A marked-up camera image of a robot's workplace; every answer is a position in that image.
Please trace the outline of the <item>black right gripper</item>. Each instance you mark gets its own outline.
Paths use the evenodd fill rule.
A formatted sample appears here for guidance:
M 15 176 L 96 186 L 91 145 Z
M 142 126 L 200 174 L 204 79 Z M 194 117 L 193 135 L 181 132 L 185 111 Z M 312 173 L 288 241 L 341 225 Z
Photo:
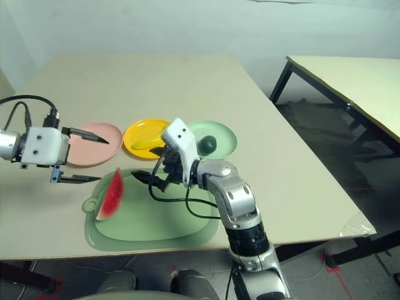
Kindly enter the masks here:
M 171 146 L 154 147 L 150 153 L 163 157 L 163 171 L 167 174 L 165 180 L 150 172 L 143 170 L 131 171 L 131 175 L 144 184 L 154 186 L 164 192 L 170 184 L 181 184 L 183 182 L 183 167 L 179 153 Z

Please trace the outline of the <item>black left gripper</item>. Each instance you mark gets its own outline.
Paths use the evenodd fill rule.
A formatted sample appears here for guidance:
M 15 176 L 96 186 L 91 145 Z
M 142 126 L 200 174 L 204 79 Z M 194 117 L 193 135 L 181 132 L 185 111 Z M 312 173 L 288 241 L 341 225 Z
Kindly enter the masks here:
M 100 177 L 77 174 L 70 177 L 63 176 L 64 172 L 60 165 L 67 161 L 71 135 L 80 136 L 88 141 L 109 144 L 97 134 L 78 128 L 63 127 L 61 131 L 56 128 L 31 128 L 22 151 L 21 169 L 27 169 L 29 165 L 44 168 L 53 166 L 51 183 L 83 184 L 101 180 Z

